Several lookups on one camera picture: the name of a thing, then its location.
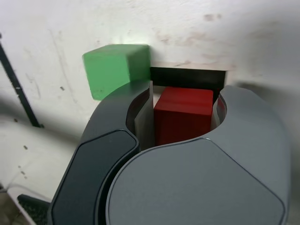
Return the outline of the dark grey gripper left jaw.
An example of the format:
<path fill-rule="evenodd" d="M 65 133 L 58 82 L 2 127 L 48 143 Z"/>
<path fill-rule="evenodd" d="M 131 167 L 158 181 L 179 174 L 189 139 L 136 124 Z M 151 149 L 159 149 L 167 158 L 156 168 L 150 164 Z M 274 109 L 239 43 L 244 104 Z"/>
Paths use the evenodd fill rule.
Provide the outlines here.
<path fill-rule="evenodd" d="M 48 210 L 50 225 L 104 225 L 110 185 L 140 152 L 135 118 L 150 100 L 150 82 L 129 82 L 93 112 Z"/>

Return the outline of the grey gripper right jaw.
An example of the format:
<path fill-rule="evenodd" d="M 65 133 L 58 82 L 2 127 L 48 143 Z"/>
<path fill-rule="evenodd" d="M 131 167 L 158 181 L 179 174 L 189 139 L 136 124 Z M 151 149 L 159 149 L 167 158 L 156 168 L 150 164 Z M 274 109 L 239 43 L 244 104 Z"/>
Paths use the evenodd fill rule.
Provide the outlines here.
<path fill-rule="evenodd" d="M 226 86 L 222 122 L 198 138 L 145 150 L 114 178 L 108 225 L 284 225 L 291 146 L 278 115 L 254 92 Z"/>

